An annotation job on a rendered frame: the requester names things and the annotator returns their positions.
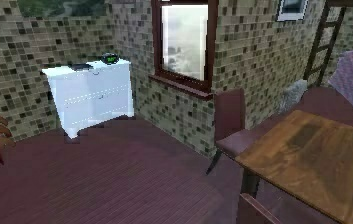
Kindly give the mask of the white framed wall picture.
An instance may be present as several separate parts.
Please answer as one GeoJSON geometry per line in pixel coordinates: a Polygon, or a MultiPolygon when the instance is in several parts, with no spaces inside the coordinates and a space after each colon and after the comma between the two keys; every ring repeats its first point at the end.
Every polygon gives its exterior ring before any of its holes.
{"type": "Polygon", "coordinates": [[[308,0],[280,0],[277,12],[277,21],[303,20],[308,0]]]}

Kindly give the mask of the green framed wall picture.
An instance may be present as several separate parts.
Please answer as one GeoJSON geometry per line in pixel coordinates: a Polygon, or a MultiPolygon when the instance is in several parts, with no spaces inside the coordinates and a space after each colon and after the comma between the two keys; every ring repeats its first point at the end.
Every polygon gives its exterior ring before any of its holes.
{"type": "Polygon", "coordinates": [[[24,17],[104,16],[105,0],[17,0],[24,17]]]}

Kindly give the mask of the grey pillow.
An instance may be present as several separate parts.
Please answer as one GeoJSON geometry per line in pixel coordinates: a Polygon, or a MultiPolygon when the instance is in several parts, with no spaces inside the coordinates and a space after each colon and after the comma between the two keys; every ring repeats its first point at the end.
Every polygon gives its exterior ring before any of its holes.
{"type": "Polygon", "coordinates": [[[300,79],[292,83],[282,93],[282,99],[279,105],[279,112],[284,113],[296,105],[308,89],[308,82],[300,79]]]}

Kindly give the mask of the brown teddy bear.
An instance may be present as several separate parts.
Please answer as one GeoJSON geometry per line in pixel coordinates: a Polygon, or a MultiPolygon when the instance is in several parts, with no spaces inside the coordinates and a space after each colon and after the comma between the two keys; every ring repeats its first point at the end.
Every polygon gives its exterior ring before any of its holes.
{"type": "Polygon", "coordinates": [[[7,128],[8,121],[0,116],[0,148],[5,146],[14,147],[15,142],[12,140],[12,133],[7,128]]]}

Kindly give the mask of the white chest of drawers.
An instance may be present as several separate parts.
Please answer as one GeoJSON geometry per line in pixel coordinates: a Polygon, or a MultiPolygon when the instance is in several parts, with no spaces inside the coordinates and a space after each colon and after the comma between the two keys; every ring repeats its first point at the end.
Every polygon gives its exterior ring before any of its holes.
{"type": "Polygon", "coordinates": [[[71,139],[80,130],[126,115],[134,116],[130,62],[107,65],[87,62],[90,69],[69,66],[43,69],[52,92],[61,127],[71,139]]]}

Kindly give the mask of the maroon chair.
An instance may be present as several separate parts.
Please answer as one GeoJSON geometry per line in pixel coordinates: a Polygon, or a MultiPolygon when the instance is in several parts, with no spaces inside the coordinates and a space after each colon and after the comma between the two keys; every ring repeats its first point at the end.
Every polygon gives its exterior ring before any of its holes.
{"type": "Polygon", "coordinates": [[[255,140],[284,118],[284,114],[274,114],[251,130],[247,130],[245,128],[246,104],[243,89],[217,93],[214,102],[214,141],[217,151],[206,170],[206,174],[213,170],[222,154],[234,160],[237,155],[245,151],[255,140]]]}

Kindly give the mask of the maroon bed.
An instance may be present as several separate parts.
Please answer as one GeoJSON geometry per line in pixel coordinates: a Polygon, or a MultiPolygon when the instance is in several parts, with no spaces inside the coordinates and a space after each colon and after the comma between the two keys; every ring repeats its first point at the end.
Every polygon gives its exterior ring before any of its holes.
{"type": "Polygon", "coordinates": [[[329,87],[314,87],[307,90],[301,100],[287,112],[275,113],[253,127],[250,132],[264,135],[294,110],[301,110],[353,126],[353,106],[336,90],[329,87]]]}

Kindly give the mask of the black flat remote control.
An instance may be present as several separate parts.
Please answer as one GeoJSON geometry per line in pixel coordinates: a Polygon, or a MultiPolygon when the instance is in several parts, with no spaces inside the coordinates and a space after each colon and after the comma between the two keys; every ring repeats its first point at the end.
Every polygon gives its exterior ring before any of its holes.
{"type": "Polygon", "coordinates": [[[71,65],[69,65],[69,68],[74,71],[82,71],[82,70],[93,69],[93,66],[89,65],[87,63],[79,63],[79,64],[71,64],[71,65]]]}

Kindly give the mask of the brown framed window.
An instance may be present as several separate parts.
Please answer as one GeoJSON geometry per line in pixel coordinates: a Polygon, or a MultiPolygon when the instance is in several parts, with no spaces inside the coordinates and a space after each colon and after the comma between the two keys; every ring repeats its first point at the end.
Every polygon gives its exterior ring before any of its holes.
{"type": "Polygon", "coordinates": [[[213,96],[219,0],[151,0],[152,80],[194,97],[213,96]]]}

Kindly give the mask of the brown wooden table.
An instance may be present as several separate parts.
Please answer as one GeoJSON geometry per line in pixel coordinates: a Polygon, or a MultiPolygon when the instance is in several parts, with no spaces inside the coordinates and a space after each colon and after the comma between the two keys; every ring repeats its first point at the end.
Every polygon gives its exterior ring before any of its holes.
{"type": "Polygon", "coordinates": [[[236,161],[340,224],[353,224],[353,126],[295,110],[236,161]]]}

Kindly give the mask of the black alarm clock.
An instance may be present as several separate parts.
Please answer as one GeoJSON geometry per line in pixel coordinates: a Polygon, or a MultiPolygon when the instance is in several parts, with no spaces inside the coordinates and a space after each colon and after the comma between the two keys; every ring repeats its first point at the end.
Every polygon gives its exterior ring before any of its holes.
{"type": "Polygon", "coordinates": [[[119,61],[119,56],[115,53],[104,53],[101,56],[101,61],[107,65],[116,64],[119,61]]]}

